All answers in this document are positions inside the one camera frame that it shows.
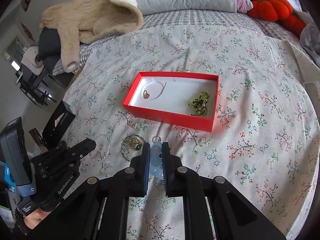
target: floral fabric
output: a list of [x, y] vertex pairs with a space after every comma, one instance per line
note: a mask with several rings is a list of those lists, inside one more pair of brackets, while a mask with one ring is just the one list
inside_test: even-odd
[[[139, 71], [220, 75], [212, 133], [127, 112], [122, 102]], [[320, 70], [289, 42], [236, 27], [162, 26], [106, 41], [92, 49], [64, 100], [77, 115], [68, 145], [106, 134], [111, 150], [97, 138], [69, 193], [90, 176], [103, 179], [128, 167], [134, 153], [127, 136], [150, 143], [160, 136], [184, 166], [224, 176], [294, 239], [317, 182], [320, 128], [312, 102], [317, 109], [319, 81]], [[127, 239], [184, 239], [182, 198], [167, 198], [163, 181], [150, 176], [147, 196], [130, 200]]]

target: human hand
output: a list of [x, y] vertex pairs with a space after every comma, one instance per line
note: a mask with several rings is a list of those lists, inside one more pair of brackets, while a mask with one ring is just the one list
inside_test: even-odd
[[30, 215], [23, 218], [25, 225], [34, 229], [43, 219], [45, 219], [51, 212], [45, 212], [41, 208], [37, 208]]

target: metal screw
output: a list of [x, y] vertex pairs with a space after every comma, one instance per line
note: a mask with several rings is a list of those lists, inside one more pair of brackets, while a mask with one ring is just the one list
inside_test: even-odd
[[215, 180], [216, 180], [216, 182], [218, 182], [220, 184], [223, 184], [226, 181], [226, 179], [224, 177], [222, 177], [222, 176], [217, 176], [215, 178]]
[[97, 183], [97, 178], [91, 177], [91, 178], [87, 179], [87, 183], [90, 184], [90, 185], [96, 184]]
[[128, 168], [126, 168], [126, 169], [124, 170], [124, 172], [127, 173], [127, 174], [132, 174], [132, 173], [134, 173], [134, 168], [128, 167]]
[[178, 168], [178, 171], [179, 171], [180, 173], [186, 173], [187, 170], [188, 170], [188, 169], [187, 169], [186, 167], [183, 167], [183, 166], [181, 166], [181, 167]]

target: box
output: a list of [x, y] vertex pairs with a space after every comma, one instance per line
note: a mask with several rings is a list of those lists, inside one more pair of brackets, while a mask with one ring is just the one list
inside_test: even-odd
[[[218, 96], [218, 75], [187, 72], [139, 72], [123, 106], [135, 117], [211, 132]], [[144, 91], [150, 94], [143, 98]], [[194, 116], [191, 99], [206, 91], [208, 113]]]
[[58, 145], [75, 117], [71, 107], [61, 101], [42, 132], [42, 137], [49, 149]]

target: gold ring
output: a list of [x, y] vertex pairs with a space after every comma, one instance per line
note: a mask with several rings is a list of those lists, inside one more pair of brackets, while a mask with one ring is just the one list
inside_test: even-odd
[[142, 142], [135, 137], [128, 142], [128, 145], [131, 149], [134, 149], [135, 151], [139, 151], [142, 149]]
[[150, 97], [150, 94], [148, 94], [148, 92], [146, 90], [144, 90], [143, 92], [143, 98], [144, 99], [148, 99]]

